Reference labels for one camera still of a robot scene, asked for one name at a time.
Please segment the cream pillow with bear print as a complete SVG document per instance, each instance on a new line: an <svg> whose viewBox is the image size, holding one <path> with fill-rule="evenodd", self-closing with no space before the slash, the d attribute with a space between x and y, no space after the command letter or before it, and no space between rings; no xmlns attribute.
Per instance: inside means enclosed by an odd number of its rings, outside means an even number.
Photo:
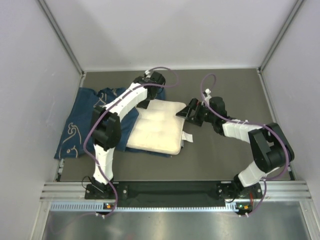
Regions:
<svg viewBox="0 0 320 240"><path fill-rule="evenodd" d="M146 109L138 108L139 115L126 146L161 154L179 154L185 119L176 113L186 106L183 102L154 99Z"/></svg>

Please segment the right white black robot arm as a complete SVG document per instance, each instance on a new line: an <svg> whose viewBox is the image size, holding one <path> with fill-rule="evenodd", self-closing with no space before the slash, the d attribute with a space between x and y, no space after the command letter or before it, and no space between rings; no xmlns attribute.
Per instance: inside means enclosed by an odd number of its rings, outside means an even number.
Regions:
<svg viewBox="0 0 320 240"><path fill-rule="evenodd" d="M291 145L277 123L260 126L232 118L228 116L221 97L207 96L204 101L192 98L175 115L199 127L204 122L210 123L217 134L250 144L252 163L233 178L230 186L218 187L221 197L245 198L260 179L287 166L295 158Z"/></svg>

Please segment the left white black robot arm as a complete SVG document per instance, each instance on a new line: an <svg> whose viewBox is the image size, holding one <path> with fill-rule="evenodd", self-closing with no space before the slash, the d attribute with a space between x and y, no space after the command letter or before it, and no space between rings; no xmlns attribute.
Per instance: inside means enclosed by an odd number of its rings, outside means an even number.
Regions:
<svg viewBox="0 0 320 240"><path fill-rule="evenodd" d="M84 140L83 150L95 162L95 170L89 185L91 193L109 198L115 187L111 183L113 155L121 140L121 121L138 104L154 100L160 88L166 84L165 77L156 71L146 71L137 77L115 100L96 106L91 117L91 129Z"/></svg>

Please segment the dark blue embroidered pillowcase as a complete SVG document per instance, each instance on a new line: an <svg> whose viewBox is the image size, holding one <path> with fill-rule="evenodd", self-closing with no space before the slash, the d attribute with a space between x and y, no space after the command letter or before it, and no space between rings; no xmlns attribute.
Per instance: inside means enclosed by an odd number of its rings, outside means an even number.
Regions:
<svg viewBox="0 0 320 240"><path fill-rule="evenodd" d="M85 154L83 144L91 130L91 119L94 107L102 107L120 96L126 89L104 88L99 92L91 88L81 87L78 90L71 113L66 120L62 135L54 155L57 160L79 158ZM162 90L162 100L166 101L165 91ZM121 139L116 150L120 152L148 153L169 158L170 154L151 152L127 147L127 142L135 122L139 116L137 108L133 108L121 121Z"/></svg>

